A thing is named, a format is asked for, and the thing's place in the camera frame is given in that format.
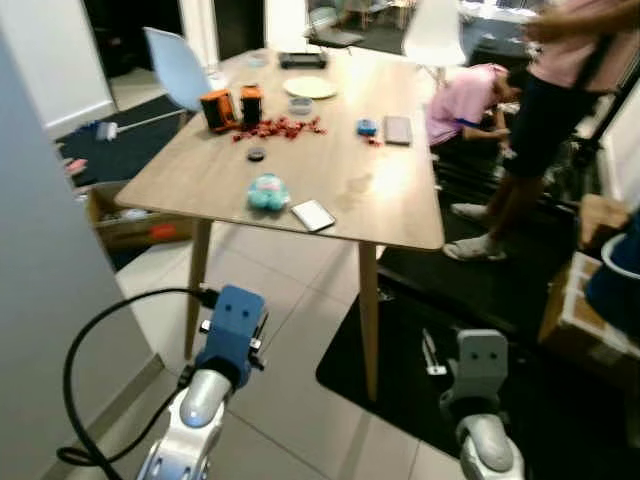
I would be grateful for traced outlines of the black floor mat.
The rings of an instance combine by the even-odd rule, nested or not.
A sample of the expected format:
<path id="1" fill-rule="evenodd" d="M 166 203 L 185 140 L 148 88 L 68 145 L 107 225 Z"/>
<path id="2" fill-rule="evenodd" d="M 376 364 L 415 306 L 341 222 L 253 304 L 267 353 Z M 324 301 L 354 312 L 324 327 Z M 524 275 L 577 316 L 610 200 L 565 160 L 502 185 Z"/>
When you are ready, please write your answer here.
<path id="1" fill-rule="evenodd" d="M 507 243 L 507 260 L 460 262 L 389 247 L 378 260 L 378 396 L 366 390 L 360 311 L 349 308 L 317 366 L 323 387 L 408 435 L 456 457 L 456 419 L 440 407 L 451 375 L 428 371 L 458 356 L 465 329 L 495 329 L 509 343 L 500 415 L 530 480 L 640 480 L 626 431 L 626 394 L 540 346 L 553 276 L 571 259 L 575 220 L 538 214 Z"/>

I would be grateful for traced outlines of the white flat card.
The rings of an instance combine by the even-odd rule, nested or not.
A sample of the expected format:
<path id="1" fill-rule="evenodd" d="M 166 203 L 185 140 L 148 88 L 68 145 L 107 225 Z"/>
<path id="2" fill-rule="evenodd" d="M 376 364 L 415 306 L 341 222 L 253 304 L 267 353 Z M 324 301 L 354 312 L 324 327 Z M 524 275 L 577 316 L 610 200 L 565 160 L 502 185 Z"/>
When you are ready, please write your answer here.
<path id="1" fill-rule="evenodd" d="M 320 202 L 315 200 L 301 202 L 291 207 L 291 212 L 306 232 L 320 232 L 326 228 L 333 227 L 337 220 L 325 209 Z"/>

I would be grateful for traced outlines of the teal plush toy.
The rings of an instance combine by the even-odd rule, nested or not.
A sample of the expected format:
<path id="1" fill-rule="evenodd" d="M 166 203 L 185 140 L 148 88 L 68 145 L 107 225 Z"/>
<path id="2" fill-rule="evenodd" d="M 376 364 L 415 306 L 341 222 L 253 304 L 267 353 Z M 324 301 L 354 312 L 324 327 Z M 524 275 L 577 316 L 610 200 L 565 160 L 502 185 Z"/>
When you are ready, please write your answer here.
<path id="1" fill-rule="evenodd" d="M 291 193 L 278 175 L 262 174 L 252 180 L 247 191 L 247 204 L 251 209 L 278 212 L 291 201 Z"/>

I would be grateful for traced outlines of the large brown cardboard box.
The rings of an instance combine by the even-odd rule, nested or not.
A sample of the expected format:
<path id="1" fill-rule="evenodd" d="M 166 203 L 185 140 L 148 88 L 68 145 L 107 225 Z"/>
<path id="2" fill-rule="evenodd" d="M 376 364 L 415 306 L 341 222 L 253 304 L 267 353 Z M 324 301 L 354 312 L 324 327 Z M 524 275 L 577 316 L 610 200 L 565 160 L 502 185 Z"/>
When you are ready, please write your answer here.
<path id="1" fill-rule="evenodd" d="M 582 225 L 577 228 L 576 246 L 598 241 L 630 218 L 620 201 L 600 195 L 582 197 L 579 212 Z M 617 326 L 605 323 L 586 297 L 591 275 L 602 265 L 588 253 L 572 252 L 550 284 L 538 343 L 596 378 L 632 390 L 639 385 L 639 347 Z"/>

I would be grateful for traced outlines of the open cardboard box red label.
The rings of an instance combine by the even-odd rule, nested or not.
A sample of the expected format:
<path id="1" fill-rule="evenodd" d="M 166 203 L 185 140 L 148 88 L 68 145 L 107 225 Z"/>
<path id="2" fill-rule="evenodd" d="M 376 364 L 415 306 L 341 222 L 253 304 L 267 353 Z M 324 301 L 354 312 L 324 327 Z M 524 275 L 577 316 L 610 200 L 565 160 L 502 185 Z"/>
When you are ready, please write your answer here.
<path id="1" fill-rule="evenodd" d="M 116 196 L 125 186 L 125 180 L 110 180 L 77 189 L 77 200 L 105 250 L 148 248 L 191 239 L 195 230 L 191 219 L 119 204 Z"/>

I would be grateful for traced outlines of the wooden dining table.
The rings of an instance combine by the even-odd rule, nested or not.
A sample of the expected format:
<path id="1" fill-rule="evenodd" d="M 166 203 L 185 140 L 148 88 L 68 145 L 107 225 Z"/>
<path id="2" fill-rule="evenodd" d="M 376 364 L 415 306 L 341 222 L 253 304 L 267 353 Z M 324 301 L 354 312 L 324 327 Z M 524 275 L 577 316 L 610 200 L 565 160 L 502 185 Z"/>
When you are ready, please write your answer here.
<path id="1" fill-rule="evenodd" d="M 289 212 L 256 212 L 247 204 L 253 179 L 271 173 L 283 179 L 296 202 L 320 202 L 335 218 L 324 236 L 357 246 L 358 306 L 367 394 L 379 394 L 378 248 L 434 251 L 445 239 L 436 197 L 419 68 L 388 55 L 330 51 L 320 77 L 338 87 L 332 99 L 317 101 L 314 114 L 328 134 L 302 134 L 232 143 L 233 133 L 215 134 L 196 116 L 118 195 L 119 204 L 170 212 L 195 221 L 188 283 L 205 278 L 210 230 L 225 221 L 287 232 L 305 228 Z M 411 146 L 385 143 L 385 116 L 411 120 Z M 374 138 L 356 133 L 356 122 L 378 123 Z M 246 159 L 264 147 L 261 163 Z"/>

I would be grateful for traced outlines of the dark blue bucket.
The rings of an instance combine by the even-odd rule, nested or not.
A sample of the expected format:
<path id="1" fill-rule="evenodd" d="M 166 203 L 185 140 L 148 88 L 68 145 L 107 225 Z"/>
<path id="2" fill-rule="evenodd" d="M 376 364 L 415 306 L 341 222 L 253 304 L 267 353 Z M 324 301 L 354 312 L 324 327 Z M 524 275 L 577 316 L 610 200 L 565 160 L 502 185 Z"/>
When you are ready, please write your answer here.
<path id="1" fill-rule="evenodd" d="M 586 287 L 586 300 L 605 323 L 632 342 L 640 337 L 639 211 L 620 228 L 605 228 L 596 269 Z"/>

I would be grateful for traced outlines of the pile of red pieces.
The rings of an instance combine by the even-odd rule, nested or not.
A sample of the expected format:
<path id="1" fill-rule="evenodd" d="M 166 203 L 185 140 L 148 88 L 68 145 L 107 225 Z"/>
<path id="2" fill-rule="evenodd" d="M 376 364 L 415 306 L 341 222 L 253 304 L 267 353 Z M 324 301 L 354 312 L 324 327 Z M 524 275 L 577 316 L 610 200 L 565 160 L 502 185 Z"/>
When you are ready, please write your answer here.
<path id="1" fill-rule="evenodd" d="M 319 119 L 294 120 L 287 116 L 278 116 L 274 119 L 266 119 L 252 125 L 244 125 L 241 131 L 230 136 L 232 143 L 246 140 L 268 140 L 268 138 L 280 137 L 284 140 L 297 140 L 302 134 L 328 134 L 328 128 L 319 124 Z"/>

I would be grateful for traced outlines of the large orange black box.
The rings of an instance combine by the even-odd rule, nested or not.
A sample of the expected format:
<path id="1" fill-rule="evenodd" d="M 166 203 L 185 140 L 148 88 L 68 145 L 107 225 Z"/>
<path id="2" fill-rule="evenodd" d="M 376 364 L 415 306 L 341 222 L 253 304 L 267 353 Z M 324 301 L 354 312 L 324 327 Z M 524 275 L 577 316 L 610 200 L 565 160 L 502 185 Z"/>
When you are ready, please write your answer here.
<path id="1" fill-rule="evenodd" d="M 202 95 L 198 101 L 204 111 L 207 128 L 212 133 L 220 134 L 241 128 L 229 90 L 211 91 Z"/>

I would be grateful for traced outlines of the dark blue rug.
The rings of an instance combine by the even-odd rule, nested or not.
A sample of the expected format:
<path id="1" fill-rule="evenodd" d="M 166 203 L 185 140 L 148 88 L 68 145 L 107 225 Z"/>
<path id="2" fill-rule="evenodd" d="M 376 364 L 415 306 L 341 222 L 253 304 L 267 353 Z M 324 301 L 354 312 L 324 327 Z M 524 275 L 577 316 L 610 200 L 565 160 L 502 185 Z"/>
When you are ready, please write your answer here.
<path id="1" fill-rule="evenodd" d="M 105 118 L 119 127 L 114 140 L 99 140 L 95 124 L 56 140 L 61 156 L 86 160 L 83 172 L 72 177 L 74 186 L 136 177 L 183 127 L 178 110 L 161 95 Z"/>

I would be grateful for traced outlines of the small orange black box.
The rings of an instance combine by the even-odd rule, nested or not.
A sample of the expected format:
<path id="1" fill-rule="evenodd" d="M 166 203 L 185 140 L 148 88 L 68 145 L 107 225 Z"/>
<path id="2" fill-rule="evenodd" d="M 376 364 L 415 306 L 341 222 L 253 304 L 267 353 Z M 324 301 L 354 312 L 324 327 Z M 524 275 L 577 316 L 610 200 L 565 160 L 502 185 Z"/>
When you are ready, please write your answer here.
<path id="1" fill-rule="evenodd" d="M 239 90 L 241 101 L 242 129 L 251 131 L 262 120 L 262 90 L 257 84 L 246 84 Z"/>

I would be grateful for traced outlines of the crouching person in pink shirt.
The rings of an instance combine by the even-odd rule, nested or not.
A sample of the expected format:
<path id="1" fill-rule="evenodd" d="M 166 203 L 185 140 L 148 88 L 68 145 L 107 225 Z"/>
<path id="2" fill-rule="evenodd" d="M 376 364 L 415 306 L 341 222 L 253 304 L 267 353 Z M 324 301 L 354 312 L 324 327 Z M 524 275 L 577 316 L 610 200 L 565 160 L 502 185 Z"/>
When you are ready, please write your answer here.
<path id="1" fill-rule="evenodd" d="M 520 100 L 527 79 L 525 69 L 493 63 L 466 67 L 448 79 L 426 109 L 430 151 L 445 159 L 508 150 L 509 128 L 499 106 Z"/>

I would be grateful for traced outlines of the cream round plate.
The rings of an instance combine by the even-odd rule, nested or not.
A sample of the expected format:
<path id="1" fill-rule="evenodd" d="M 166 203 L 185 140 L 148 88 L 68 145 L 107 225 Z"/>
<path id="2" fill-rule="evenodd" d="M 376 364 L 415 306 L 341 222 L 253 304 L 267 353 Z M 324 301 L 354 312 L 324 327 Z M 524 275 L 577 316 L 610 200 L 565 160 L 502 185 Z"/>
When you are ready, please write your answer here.
<path id="1" fill-rule="evenodd" d="M 338 93 L 338 87 L 333 82 L 316 76 L 285 79 L 282 87 L 289 96 L 298 97 L 298 99 L 330 99 Z"/>

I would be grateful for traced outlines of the white floor mop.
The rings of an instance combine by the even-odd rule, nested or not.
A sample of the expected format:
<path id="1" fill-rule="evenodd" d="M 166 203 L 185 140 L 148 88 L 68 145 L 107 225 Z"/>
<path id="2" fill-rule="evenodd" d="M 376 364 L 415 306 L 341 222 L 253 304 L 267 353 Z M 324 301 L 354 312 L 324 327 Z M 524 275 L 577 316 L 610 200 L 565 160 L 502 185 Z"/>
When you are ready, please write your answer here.
<path id="1" fill-rule="evenodd" d="M 96 122 L 95 138 L 97 141 L 114 141 L 120 133 L 132 131 L 132 129 L 142 127 L 142 125 L 150 125 L 155 122 L 160 122 L 160 120 L 173 118 L 173 116 L 184 116 L 188 113 L 188 110 L 178 109 L 175 111 L 169 111 L 169 113 L 165 113 L 163 115 L 152 116 L 152 118 L 141 120 L 141 122 L 134 122 L 127 125 L 123 125 L 118 122 Z"/>

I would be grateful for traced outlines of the standing person in black shorts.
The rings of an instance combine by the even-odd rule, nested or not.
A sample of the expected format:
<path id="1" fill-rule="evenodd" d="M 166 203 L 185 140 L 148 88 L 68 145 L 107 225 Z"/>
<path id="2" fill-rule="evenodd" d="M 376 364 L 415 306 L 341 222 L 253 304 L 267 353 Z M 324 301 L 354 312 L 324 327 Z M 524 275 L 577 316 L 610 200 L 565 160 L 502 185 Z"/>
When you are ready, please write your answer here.
<path id="1" fill-rule="evenodd" d="M 525 23 L 540 47 L 509 129 L 512 152 L 489 204 L 454 204 L 453 214 L 484 220 L 483 236 L 443 247 L 449 259 L 504 259 L 504 242 L 538 205 L 548 166 L 564 141 L 630 72 L 640 45 L 640 0 L 557 0 Z"/>

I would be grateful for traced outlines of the black flat tray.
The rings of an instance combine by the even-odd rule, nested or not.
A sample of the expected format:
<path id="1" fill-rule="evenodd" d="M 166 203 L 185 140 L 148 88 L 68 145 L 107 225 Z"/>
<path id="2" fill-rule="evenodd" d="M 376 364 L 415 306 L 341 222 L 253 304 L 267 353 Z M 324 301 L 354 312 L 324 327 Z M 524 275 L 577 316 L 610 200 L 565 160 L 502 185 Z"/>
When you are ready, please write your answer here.
<path id="1" fill-rule="evenodd" d="M 328 55 L 325 52 L 279 52 L 279 68 L 321 70 L 328 65 Z"/>

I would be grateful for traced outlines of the light blue plastic chair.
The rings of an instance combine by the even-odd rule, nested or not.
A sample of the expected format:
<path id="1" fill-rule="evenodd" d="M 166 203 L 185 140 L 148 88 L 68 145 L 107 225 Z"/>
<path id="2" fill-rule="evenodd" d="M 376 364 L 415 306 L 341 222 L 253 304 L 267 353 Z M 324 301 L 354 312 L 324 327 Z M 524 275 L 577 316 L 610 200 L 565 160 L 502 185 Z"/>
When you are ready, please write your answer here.
<path id="1" fill-rule="evenodd" d="M 204 65 L 182 36 L 172 32 L 143 27 L 152 70 L 175 105 L 192 113 L 201 113 L 201 97 L 212 91 L 212 83 Z"/>

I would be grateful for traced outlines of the white plastic chair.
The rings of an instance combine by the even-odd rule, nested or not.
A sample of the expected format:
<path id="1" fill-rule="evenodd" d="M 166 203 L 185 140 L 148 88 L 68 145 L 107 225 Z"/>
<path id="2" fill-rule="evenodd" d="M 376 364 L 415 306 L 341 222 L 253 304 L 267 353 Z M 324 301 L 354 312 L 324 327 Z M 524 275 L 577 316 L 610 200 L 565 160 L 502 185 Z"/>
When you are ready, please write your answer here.
<path id="1" fill-rule="evenodd" d="M 461 67 L 467 61 L 461 26 L 460 0 L 416 0 L 403 54 L 421 67 Z"/>

